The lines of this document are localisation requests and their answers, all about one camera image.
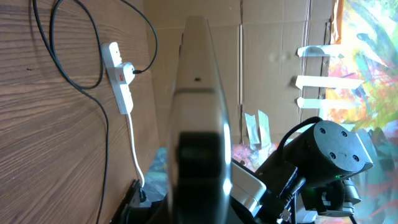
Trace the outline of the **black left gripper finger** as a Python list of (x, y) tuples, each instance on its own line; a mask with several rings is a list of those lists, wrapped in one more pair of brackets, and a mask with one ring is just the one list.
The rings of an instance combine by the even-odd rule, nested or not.
[(182, 132), (171, 155), (167, 196), (148, 223), (241, 223), (224, 184), (230, 180), (224, 136), (215, 132)]

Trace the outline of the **black Galaxy flip phone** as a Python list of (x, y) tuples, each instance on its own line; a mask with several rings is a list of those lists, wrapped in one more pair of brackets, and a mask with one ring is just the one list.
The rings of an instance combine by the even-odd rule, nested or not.
[[(220, 72), (208, 19), (187, 18), (178, 56), (169, 121), (168, 173), (177, 165), (171, 158), (182, 132), (215, 132), (224, 136), (225, 162), (231, 169), (231, 136)], [(230, 180), (224, 184), (229, 196)]]

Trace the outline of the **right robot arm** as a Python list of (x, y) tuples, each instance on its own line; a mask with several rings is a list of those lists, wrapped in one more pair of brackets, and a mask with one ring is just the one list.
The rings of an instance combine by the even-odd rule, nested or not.
[(359, 134), (309, 118), (256, 171), (233, 161), (228, 223), (297, 223), (298, 200), (306, 212), (353, 219), (361, 198), (350, 178), (373, 165)]

